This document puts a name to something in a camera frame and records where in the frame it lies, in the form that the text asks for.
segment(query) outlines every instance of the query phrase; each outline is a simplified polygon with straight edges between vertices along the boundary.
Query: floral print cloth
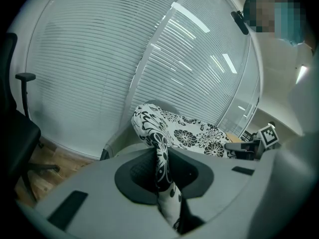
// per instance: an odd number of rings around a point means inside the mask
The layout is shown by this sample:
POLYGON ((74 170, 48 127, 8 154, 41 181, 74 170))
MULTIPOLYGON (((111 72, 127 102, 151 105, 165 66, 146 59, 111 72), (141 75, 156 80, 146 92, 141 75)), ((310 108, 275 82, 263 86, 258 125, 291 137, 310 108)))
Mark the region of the floral print cloth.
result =
POLYGON ((157 149, 159 209, 168 223, 177 229, 181 192, 170 176, 167 148, 179 147, 216 157, 236 158, 223 147, 230 140, 209 123, 164 111, 153 104, 137 106, 131 122, 140 139, 157 149))

